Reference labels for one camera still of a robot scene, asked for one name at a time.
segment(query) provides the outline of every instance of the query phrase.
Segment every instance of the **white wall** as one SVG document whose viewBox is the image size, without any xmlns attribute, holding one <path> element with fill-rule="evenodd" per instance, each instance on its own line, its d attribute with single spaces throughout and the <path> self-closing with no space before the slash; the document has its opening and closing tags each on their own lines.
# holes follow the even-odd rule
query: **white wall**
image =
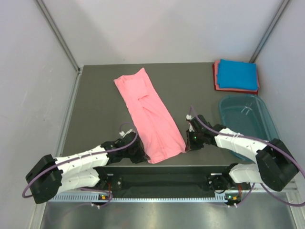
<svg viewBox="0 0 305 229">
<path fill-rule="evenodd" d="M 33 0 L 0 1 L 0 228 L 27 228 L 25 176 L 53 154 L 76 72 Z"/>
<path fill-rule="evenodd" d="M 44 0 L 79 65 L 248 61 L 281 0 Z"/>
<path fill-rule="evenodd" d="M 305 1 L 293 0 L 257 60 L 260 96 L 281 139 L 305 167 Z M 305 200 L 305 181 L 298 176 Z"/>
</svg>

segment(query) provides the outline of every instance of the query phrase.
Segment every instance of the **blue container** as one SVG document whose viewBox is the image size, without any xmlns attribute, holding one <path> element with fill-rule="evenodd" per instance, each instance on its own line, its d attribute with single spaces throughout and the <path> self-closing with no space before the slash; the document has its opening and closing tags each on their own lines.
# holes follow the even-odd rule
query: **blue container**
<svg viewBox="0 0 305 229">
<path fill-rule="evenodd" d="M 271 141 L 279 138 L 263 100 L 256 95 L 229 95 L 219 102 L 223 125 L 243 135 Z M 231 151 L 245 161 L 248 158 Z"/>
</svg>

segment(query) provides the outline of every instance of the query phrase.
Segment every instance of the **blue cloth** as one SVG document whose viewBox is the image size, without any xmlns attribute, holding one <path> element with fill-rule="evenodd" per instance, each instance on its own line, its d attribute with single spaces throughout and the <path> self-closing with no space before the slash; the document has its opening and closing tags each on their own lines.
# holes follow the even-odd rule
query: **blue cloth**
<svg viewBox="0 0 305 229">
<path fill-rule="evenodd" d="M 257 90 L 256 64 L 220 60 L 217 83 L 220 88 Z"/>
</svg>

